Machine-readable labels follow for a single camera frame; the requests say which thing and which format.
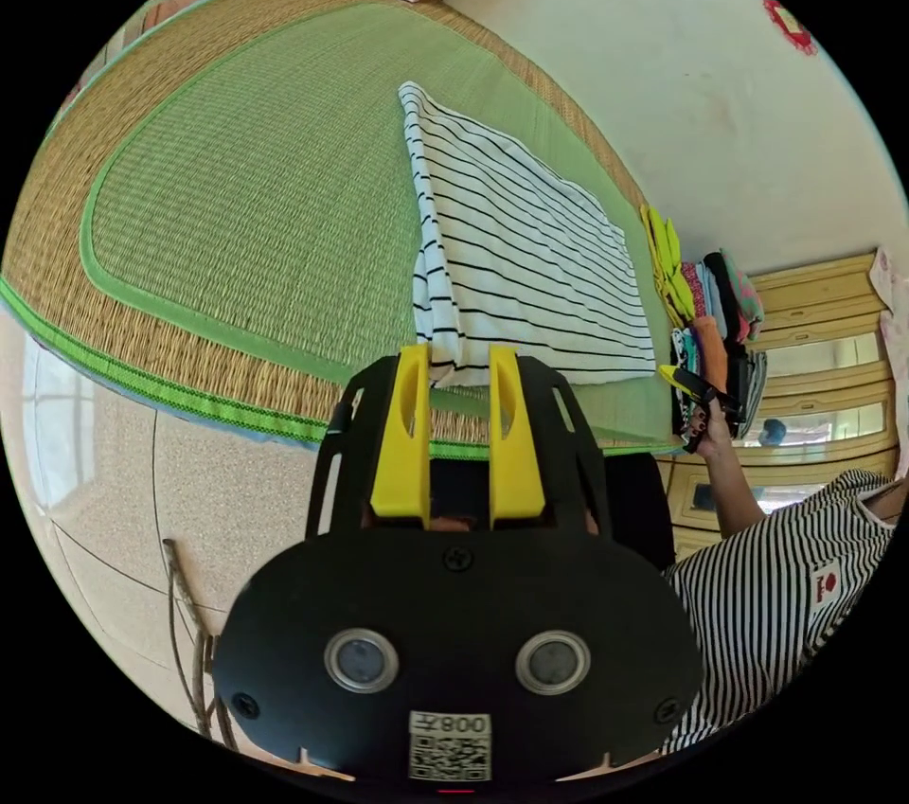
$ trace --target shirt logo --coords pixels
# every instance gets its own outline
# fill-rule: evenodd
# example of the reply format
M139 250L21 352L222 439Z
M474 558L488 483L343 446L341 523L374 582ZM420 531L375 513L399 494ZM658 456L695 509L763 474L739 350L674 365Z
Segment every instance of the shirt logo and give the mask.
M840 563L834 561L811 574L811 613L832 605L843 593Z

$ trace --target person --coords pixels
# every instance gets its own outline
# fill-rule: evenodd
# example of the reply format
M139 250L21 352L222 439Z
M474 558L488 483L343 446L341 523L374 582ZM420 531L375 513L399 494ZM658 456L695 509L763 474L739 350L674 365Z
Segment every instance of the person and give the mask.
M766 514L717 401L697 417L722 542L669 567L704 658L704 682L661 753L703 740L770 701L817 655L880 563L909 479L849 469Z

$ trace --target yellow clamp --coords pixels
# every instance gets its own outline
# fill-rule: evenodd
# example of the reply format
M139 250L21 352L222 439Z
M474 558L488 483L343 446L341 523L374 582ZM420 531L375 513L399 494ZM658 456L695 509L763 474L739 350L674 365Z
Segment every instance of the yellow clamp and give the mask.
M370 503L377 517L429 527L429 345L404 347ZM510 347L490 347L490 525L539 517L545 498L521 373Z

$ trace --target white wall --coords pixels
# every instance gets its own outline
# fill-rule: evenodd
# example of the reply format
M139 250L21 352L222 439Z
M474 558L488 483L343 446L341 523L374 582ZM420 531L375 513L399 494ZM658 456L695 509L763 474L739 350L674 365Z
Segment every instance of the white wall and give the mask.
M761 273L888 244L909 271L905 197L823 50L761 0L445 0L544 68L591 116L691 259Z

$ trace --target black and white striped shirt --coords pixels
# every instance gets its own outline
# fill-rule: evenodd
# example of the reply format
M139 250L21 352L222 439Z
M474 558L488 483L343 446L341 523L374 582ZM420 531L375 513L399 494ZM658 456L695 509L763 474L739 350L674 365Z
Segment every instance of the black and white striped shirt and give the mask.
M492 343L572 384L652 375L625 234L599 201L413 82L399 96L421 229L414 318L433 383L488 384Z
M849 470L666 571L701 648L704 683L663 753L753 712L811 661L887 549L893 528L864 499L889 487L880 475Z

